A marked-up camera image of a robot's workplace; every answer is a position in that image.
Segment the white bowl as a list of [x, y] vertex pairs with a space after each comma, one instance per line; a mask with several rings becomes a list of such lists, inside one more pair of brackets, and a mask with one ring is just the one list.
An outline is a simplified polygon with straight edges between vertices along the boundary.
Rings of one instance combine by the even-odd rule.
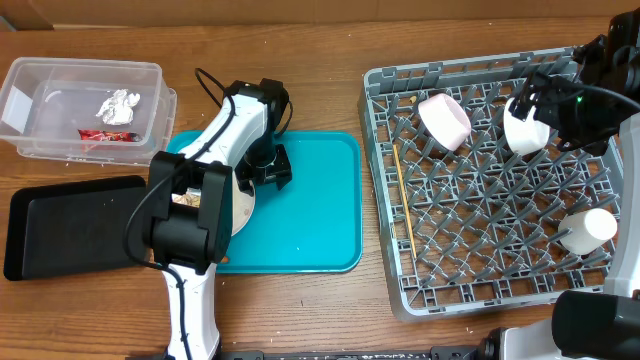
[[506, 141], [511, 151], [525, 156], [543, 149], [549, 139], [550, 127], [534, 119], [537, 108], [533, 106], [525, 120], [513, 116], [509, 108], [514, 102], [510, 98], [505, 105], [503, 113], [503, 127]]

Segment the white cup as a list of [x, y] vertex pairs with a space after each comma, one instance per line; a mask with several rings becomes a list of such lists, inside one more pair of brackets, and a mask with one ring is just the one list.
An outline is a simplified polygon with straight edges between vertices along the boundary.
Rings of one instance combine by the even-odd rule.
[[605, 209], [593, 208], [565, 217], [558, 230], [570, 232], [560, 239], [560, 243], [570, 253], [587, 255], [612, 239], [618, 230], [618, 222]]

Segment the pink bowl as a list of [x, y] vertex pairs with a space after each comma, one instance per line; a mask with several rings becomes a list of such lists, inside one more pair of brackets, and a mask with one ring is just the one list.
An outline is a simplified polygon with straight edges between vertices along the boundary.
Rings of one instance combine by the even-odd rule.
[[440, 93], [418, 104], [418, 114], [426, 130], [444, 148], [455, 151], [470, 135], [471, 123], [459, 103]]

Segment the wooden chopstick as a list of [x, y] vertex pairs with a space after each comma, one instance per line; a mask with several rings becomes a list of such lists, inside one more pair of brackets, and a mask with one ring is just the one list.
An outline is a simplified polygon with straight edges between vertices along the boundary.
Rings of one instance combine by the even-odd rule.
[[392, 145], [392, 151], [393, 151], [393, 159], [394, 159], [394, 164], [396, 167], [396, 172], [397, 172], [397, 179], [398, 179], [398, 187], [400, 190], [400, 197], [401, 197], [401, 201], [402, 201], [402, 206], [403, 206], [403, 211], [404, 211], [404, 215], [405, 215], [405, 222], [406, 222], [406, 227], [407, 227], [407, 235], [410, 241], [410, 246], [411, 246], [411, 253], [412, 253], [412, 257], [415, 260], [417, 253], [416, 253], [416, 246], [415, 246], [415, 239], [414, 239], [414, 234], [413, 234], [413, 227], [412, 227], [412, 221], [411, 221], [411, 217], [410, 217], [410, 210], [409, 210], [409, 206], [408, 206], [408, 199], [407, 199], [407, 192], [406, 192], [406, 187], [405, 187], [405, 182], [404, 182], [404, 177], [403, 177], [403, 171], [402, 171], [402, 166], [401, 166], [401, 161], [399, 159], [399, 154], [398, 154], [398, 149], [397, 149], [397, 145], [393, 144]]

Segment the white tissue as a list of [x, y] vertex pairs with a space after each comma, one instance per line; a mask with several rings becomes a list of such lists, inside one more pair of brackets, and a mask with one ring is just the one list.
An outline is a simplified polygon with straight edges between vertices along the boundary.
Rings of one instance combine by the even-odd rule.
[[128, 89], [119, 89], [105, 100], [96, 117], [106, 125], [128, 125], [133, 120], [133, 108], [139, 103], [141, 95], [131, 93]]

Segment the red snack wrapper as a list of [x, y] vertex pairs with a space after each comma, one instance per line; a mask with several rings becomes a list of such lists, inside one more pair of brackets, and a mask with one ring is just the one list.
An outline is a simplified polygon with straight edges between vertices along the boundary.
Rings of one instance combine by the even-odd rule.
[[78, 133], [85, 141], [139, 142], [141, 140], [141, 137], [135, 132], [79, 129]]

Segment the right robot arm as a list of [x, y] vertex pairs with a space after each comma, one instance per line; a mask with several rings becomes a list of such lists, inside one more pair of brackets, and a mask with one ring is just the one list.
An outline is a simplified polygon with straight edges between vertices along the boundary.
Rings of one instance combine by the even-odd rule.
[[636, 359], [639, 356], [639, 12], [614, 16], [605, 35], [572, 53], [576, 79], [535, 71], [508, 100], [505, 120], [535, 120], [557, 134], [561, 152], [615, 155], [618, 179], [590, 209], [575, 202], [558, 226], [576, 254], [616, 241], [603, 289], [566, 290], [550, 318], [494, 330], [481, 359]]

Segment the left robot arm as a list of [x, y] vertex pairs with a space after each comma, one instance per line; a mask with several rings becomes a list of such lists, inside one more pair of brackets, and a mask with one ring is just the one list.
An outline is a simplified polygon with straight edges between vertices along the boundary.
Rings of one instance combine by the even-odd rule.
[[148, 193], [137, 214], [154, 267], [165, 278], [171, 337], [166, 359], [213, 359], [220, 334], [215, 323], [217, 265], [246, 223], [255, 189], [284, 188], [292, 169], [276, 138], [288, 123], [289, 94], [280, 81], [236, 81], [224, 89], [220, 111], [209, 127], [178, 153], [158, 152], [150, 163]]

